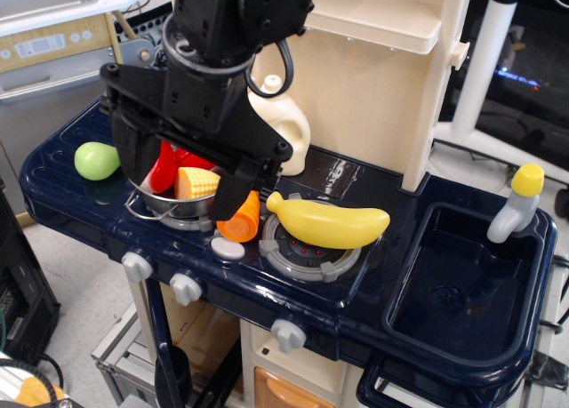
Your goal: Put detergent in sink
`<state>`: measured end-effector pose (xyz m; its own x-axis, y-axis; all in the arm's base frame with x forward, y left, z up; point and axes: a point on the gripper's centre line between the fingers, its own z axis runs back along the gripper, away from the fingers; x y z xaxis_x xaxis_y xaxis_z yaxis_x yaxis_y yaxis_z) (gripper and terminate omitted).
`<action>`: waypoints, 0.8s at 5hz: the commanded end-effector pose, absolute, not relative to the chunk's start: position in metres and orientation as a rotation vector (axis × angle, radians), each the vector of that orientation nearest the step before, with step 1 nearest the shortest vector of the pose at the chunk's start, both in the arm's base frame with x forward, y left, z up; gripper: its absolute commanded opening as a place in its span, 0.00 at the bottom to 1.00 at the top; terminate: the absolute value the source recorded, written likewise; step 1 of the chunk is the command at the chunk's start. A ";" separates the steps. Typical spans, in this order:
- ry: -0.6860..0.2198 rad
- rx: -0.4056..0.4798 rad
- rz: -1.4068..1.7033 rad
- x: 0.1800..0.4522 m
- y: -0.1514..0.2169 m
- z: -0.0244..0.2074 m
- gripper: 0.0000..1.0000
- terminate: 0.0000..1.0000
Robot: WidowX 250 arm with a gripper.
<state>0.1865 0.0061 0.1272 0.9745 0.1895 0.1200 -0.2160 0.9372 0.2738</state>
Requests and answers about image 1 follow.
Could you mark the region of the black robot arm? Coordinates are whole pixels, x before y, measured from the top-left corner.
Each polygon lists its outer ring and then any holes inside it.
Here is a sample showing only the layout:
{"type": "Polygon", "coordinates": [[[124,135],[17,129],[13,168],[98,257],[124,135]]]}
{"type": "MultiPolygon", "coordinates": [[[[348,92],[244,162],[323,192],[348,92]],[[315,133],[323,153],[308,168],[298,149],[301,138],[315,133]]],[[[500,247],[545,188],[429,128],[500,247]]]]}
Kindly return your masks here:
{"type": "Polygon", "coordinates": [[[293,78],[287,44],[301,35],[312,0],[174,0],[164,24],[163,70],[108,64],[102,111],[124,175],[147,177],[169,142],[223,170],[214,220],[230,219],[253,190],[270,191],[293,149],[253,109],[248,94],[255,56],[275,44],[293,78]]]}

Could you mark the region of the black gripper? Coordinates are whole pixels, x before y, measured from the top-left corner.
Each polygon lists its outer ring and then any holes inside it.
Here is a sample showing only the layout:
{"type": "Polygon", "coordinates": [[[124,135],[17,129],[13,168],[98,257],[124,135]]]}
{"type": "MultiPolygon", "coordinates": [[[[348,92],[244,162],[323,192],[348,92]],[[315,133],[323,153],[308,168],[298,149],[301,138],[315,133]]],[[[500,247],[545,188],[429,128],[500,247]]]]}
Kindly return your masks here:
{"type": "Polygon", "coordinates": [[[253,56],[207,62],[167,52],[165,70],[108,64],[104,105],[124,175],[139,186],[166,140],[224,168],[210,216],[231,219],[252,191],[275,189],[292,146],[255,112],[247,94],[253,56]]]}

